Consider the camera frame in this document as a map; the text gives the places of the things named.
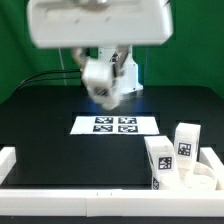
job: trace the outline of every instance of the white plastic edge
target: white plastic edge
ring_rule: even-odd
[[[0,161],[9,160],[6,151],[13,154],[4,149]],[[223,211],[222,190],[0,190],[0,215],[223,217]]]

